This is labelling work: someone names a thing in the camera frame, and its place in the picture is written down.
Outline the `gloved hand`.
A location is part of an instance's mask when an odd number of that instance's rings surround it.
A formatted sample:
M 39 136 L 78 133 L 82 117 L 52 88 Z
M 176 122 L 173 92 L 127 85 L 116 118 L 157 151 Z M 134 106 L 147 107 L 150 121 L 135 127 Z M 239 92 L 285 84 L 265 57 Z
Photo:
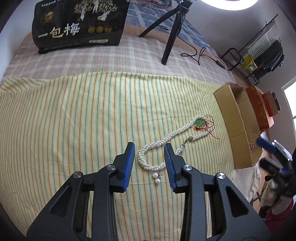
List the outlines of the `gloved hand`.
M 262 193 L 260 207 L 271 208 L 272 214 L 280 214 L 284 212 L 291 203 L 291 198 L 281 196 L 278 201 L 277 199 L 278 184 L 273 180 L 269 180 L 267 187 Z

